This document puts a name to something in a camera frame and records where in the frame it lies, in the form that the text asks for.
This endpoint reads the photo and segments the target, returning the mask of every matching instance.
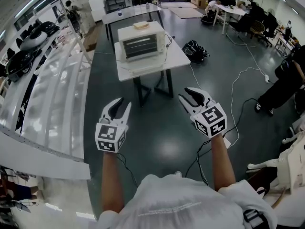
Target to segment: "window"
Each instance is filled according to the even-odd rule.
[[[29,19],[33,17],[37,12],[42,10],[44,7],[49,5],[55,0],[39,0],[33,6],[31,6],[20,18],[15,22],[15,27],[19,31],[26,23],[29,22]],[[57,17],[56,10],[53,10],[55,17]]]

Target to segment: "gray floor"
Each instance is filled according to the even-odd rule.
[[[231,88],[233,81],[241,70],[256,67],[250,53],[244,46],[234,46],[228,38],[221,34],[221,25],[214,28],[203,26],[199,19],[180,19],[174,13],[165,9],[161,11],[165,29],[174,35],[175,41],[181,47],[189,40],[196,40],[204,46],[211,57],[202,65],[193,65],[195,75],[200,86],[219,102],[228,116],[228,126],[233,126],[230,115]],[[148,16],[135,17],[112,25],[114,41],[117,42],[117,29],[132,25],[134,22],[147,20]],[[229,29],[229,34],[237,41],[236,34]],[[276,81],[274,69],[282,58],[275,50],[267,49],[258,44],[255,39],[245,39],[258,64],[269,75],[272,82]],[[111,43],[107,41],[105,28],[98,40],[96,52],[112,53]],[[158,73],[142,77],[142,83],[152,87]],[[178,98],[184,93],[185,87],[196,87],[192,70],[189,66],[172,70],[173,89],[175,98],[152,92],[144,108],[138,104],[138,95],[133,82],[119,82],[114,55],[95,54],[88,85],[84,147],[85,162],[90,164],[92,179],[88,182],[94,213],[101,213],[101,173],[102,151],[98,151],[94,141],[95,125],[102,113],[103,107],[111,100],[124,97],[125,101],[132,101],[129,117],[129,131],[121,152],[127,158],[127,166],[133,171],[138,183],[147,175],[155,174],[163,177],[177,170],[185,174],[188,166],[195,159],[196,151],[207,138],[191,125],[189,116],[183,110]],[[235,119],[241,111],[242,103],[251,97],[258,98],[271,83],[266,84],[259,71],[249,70],[242,73],[234,85],[233,114]],[[279,154],[281,140],[286,135],[288,126],[297,119],[293,101],[290,100],[279,109],[273,117],[265,113],[254,112],[254,101],[245,105],[242,120],[239,124],[240,137],[238,142],[229,149],[229,156],[233,164],[237,180],[246,178],[248,163],[259,163],[275,158]],[[237,132],[231,131],[226,135],[233,143]],[[202,152],[208,150],[206,145]],[[201,158],[201,165],[206,178],[213,187],[211,153]],[[130,173],[120,163],[120,173],[124,187],[125,201],[134,195],[136,187],[132,183]],[[201,180],[198,166],[194,165],[188,175],[189,178]]]

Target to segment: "toaster oven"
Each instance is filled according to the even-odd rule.
[[[162,53],[165,48],[165,32],[156,22],[149,22],[143,29],[135,26],[118,29],[122,49],[122,61],[132,61]]]

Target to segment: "computer monitor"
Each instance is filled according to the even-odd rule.
[[[221,4],[224,6],[235,6],[236,5],[236,0],[221,0]]]

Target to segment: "oven window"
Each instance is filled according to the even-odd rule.
[[[127,40],[124,41],[123,44],[127,59],[138,55],[158,51],[156,34]]]

